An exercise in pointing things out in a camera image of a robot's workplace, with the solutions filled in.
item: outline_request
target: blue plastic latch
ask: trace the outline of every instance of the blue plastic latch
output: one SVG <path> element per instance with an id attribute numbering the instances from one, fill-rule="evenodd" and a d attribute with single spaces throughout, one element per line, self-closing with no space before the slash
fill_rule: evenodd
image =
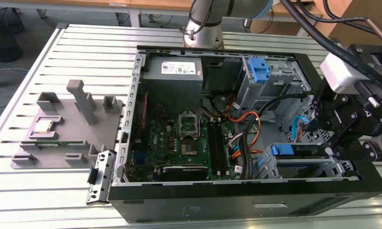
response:
<path id="1" fill-rule="evenodd" d="M 272 146 L 273 155 L 294 155 L 293 147 L 289 144 Z"/>
<path id="2" fill-rule="evenodd" d="M 254 74 L 254 80 L 257 83 L 266 83 L 270 77 L 270 66 L 266 63 L 265 58 L 250 57 L 249 67 Z"/>

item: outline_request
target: trash bin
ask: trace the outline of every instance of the trash bin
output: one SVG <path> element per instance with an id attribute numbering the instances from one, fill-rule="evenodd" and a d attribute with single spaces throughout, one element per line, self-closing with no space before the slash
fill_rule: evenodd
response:
<path id="1" fill-rule="evenodd" d="M 24 30 L 19 13 L 20 9 L 18 8 L 0 7 L 0 26 L 12 34 L 20 33 Z"/>
<path id="2" fill-rule="evenodd" d="M 22 57 L 22 54 L 14 35 L 0 26 L 0 62 L 12 62 Z"/>

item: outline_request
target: power supply label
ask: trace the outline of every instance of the power supply label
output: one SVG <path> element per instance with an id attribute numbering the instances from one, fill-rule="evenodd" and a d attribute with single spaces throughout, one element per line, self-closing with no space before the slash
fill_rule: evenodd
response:
<path id="1" fill-rule="evenodd" d="M 194 62 L 163 62 L 162 74 L 189 74 L 195 75 Z"/>

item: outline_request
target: screw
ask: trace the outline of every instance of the screw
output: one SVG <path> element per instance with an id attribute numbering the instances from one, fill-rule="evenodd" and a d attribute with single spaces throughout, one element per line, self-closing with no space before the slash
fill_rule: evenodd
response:
<path id="1" fill-rule="evenodd" d="M 369 98 L 369 102 L 371 102 L 372 106 L 376 108 L 381 106 L 381 104 L 379 103 L 379 101 L 376 100 L 375 97 Z"/>

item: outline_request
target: red wire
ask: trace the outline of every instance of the red wire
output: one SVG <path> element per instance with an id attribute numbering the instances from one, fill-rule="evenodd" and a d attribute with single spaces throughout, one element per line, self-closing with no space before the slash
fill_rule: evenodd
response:
<path id="1" fill-rule="evenodd" d="M 143 116 L 142 116 L 142 123 L 141 123 L 141 129 L 139 129 L 139 133 L 138 133 L 138 137 L 137 139 L 139 139 L 141 137 L 141 134 L 142 134 L 142 129 L 143 129 L 143 124 L 145 124 L 145 121 L 146 121 L 146 112 L 147 112 L 147 93 L 145 94 L 145 111 L 143 111 Z"/>

